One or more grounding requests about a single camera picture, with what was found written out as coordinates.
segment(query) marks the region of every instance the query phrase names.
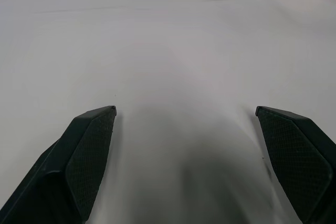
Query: white table surface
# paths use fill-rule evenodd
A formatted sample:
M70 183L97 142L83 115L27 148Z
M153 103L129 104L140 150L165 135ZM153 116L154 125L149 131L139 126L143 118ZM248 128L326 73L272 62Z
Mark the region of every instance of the white table surface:
M336 140L335 15L336 0L0 0L0 205L72 118L116 105L88 223L299 223L253 114Z

